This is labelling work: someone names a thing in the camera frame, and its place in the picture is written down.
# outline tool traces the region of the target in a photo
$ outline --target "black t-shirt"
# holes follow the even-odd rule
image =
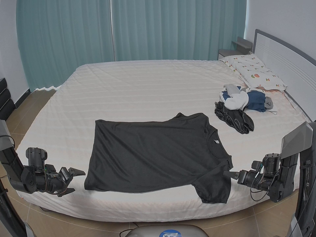
[[[233,167],[203,113],[164,122],[96,120],[86,190],[149,192],[192,184],[204,203],[226,203]]]

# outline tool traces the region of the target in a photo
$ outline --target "white headboard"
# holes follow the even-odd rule
[[[252,51],[288,85],[286,93],[311,121],[316,120],[316,60],[258,29]]]

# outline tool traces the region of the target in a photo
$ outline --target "nightstand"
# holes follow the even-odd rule
[[[220,49],[218,50],[218,60],[230,55],[249,54],[252,49],[252,43],[241,37],[237,37],[237,41],[232,41],[236,45],[236,50]]]

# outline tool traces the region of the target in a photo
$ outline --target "pile of clothes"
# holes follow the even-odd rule
[[[241,88],[233,84],[225,84],[220,92],[220,102],[215,103],[215,114],[229,126],[241,134],[248,134],[254,130],[252,119],[244,112],[245,108],[258,112],[270,111],[277,113],[272,99],[257,88]]]

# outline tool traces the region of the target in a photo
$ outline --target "gray headboard frame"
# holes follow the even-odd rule
[[[306,54],[306,53],[304,53],[303,51],[299,50],[299,49],[296,48],[295,46],[293,46],[293,45],[291,45],[291,44],[289,44],[289,43],[287,43],[287,42],[285,42],[285,41],[283,41],[283,40],[281,40],[281,39],[279,39],[279,38],[277,38],[277,37],[275,37],[275,36],[273,36],[273,35],[271,35],[271,34],[268,34],[268,33],[266,33],[266,32],[263,32],[263,31],[261,31],[261,30],[259,30],[259,29],[256,29],[256,31],[255,31],[255,39],[254,39],[254,41],[253,41],[253,48],[252,48],[252,52],[253,52],[253,53],[255,53],[256,42],[257,42],[257,35],[258,35],[258,34],[261,34],[261,35],[263,35],[263,36],[266,36],[266,37],[268,37],[269,39],[272,39],[272,40],[274,40],[274,41],[280,43],[281,45],[283,45],[283,46],[289,48],[290,50],[292,50],[292,51],[294,51],[295,53],[299,54],[300,56],[302,56],[303,58],[305,58],[307,61],[309,61],[310,63],[312,63],[313,65],[316,66],[316,60],[313,59],[312,57],[310,57],[308,54]],[[310,118],[310,117],[307,115],[307,113],[304,111],[304,109],[297,103],[297,101],[295,101],[295,99],[294,99],[288,92],[286,92],[286,94],[302,109],[302,111],[303,111],[303,112],[305,113],[305,115],[310,119],[310,121],[312,121],[311,118]]]

